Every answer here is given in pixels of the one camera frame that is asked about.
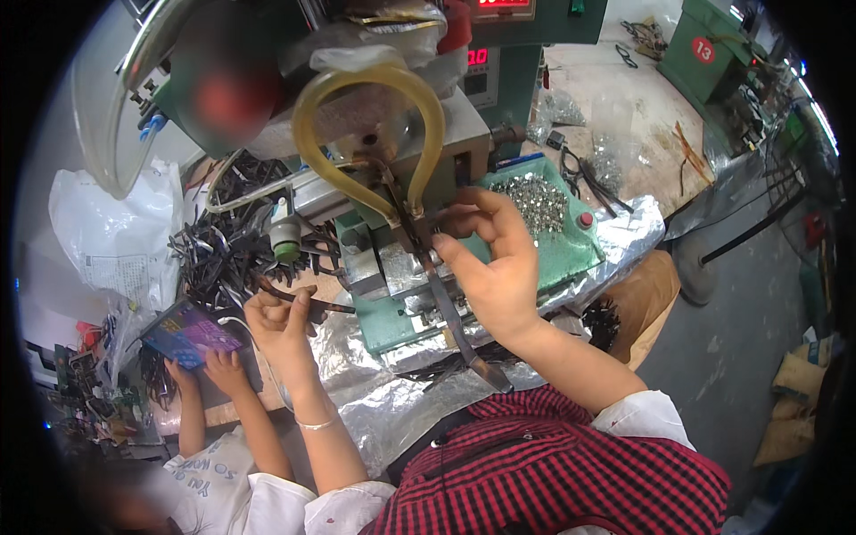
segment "red number sign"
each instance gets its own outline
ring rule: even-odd
[[[480,48],[477,51],[467,51],[467,65],[481,65],[487,62],[487,49]]]
[[[713,60],[716,59],[713,45],[703,37],[693,39],[693,54],[702,63],[713,63]]]

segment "bracelet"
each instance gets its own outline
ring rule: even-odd
[[[331,425],[335,424],[336,420],[338,420],[338,419],[339,419],[339,414],[337,413],[336,416],[334,416],[332,420],[330,420],[329,422],[324,422],[323,424],[319,424],[319,425],[302,424],[297,418],[294,419],[294,422],[301,429],[305,429],[307,431],[318,431],[318,430],[323,429],[325,427],[330,427]]]

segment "white shirt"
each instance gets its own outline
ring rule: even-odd
[[[660,437],[693,451],[671,398],[659,390],[631,394],[606,407],[591,427],[617,437]],[[377,518],[395,492],[391,484],[365,481],[316,496],[294,482],[256,473],[238,426],[198,454],[164,465],[182,488],[173,520],[184,532],[228,535],[348,535]],[[559,535],[604,535],[578,526]]]
[[[171,517],[185,533],[298,535],[317,496],[286,479],[258,473],[239,425],[198,454],[163,465],[178,484]]]

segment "digital display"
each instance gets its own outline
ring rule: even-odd
[[[474,74],[464,78],[464,94],[478,95],[487,91],[487,73]]]
[[[467,51],[467,66],[481,65],[487,63],[487,49],[480,48],[477,51]]]
[[[527,6],[529,0],[479,0],[480,8],[495,8],[499,6]]]

